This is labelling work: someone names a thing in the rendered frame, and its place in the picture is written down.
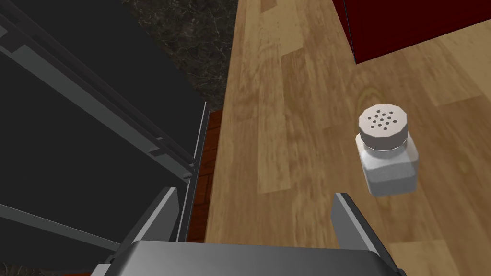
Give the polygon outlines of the dark red cabinet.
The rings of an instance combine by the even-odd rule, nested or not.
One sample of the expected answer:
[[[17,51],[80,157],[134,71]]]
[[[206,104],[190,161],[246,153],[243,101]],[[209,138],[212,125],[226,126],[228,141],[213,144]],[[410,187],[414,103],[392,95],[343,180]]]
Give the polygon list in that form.
[[[355,63],[491,19],[491,0],[332,0]]]

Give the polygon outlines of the black oven appliance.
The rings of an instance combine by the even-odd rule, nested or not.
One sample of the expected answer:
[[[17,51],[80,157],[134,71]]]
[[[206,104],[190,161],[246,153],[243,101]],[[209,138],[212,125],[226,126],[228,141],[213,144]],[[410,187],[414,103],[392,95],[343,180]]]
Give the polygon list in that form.
[[[0,0],[0,263],[106,263],[164,187],[185,242],[209,114],[118,0]]]

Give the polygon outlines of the white salt shaker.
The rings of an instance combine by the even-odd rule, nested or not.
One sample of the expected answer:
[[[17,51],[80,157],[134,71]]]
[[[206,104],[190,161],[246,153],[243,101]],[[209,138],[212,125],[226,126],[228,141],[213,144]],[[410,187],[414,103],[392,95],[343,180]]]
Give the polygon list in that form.
[[[355,142],[369,192],[376,197],[414,192],[419,154],[405,111],[388,103],[373,105],[359,116],[358,127]]]

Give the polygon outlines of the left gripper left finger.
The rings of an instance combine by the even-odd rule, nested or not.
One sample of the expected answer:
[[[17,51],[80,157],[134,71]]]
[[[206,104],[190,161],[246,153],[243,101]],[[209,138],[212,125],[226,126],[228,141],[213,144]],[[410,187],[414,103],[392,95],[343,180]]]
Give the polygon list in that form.
[[[113,257],[118,257],[136,241],[169,241],[178,215],[177,189],[164,187],[125,237]]]

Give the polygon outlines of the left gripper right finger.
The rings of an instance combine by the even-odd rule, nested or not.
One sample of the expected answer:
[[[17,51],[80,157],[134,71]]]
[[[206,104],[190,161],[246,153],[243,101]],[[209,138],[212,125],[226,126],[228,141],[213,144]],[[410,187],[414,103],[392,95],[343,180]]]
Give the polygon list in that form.
[[[334,194],[330,217],[341,249],[374,252],[390,268],[397,268],[388,250],[347,193]]]

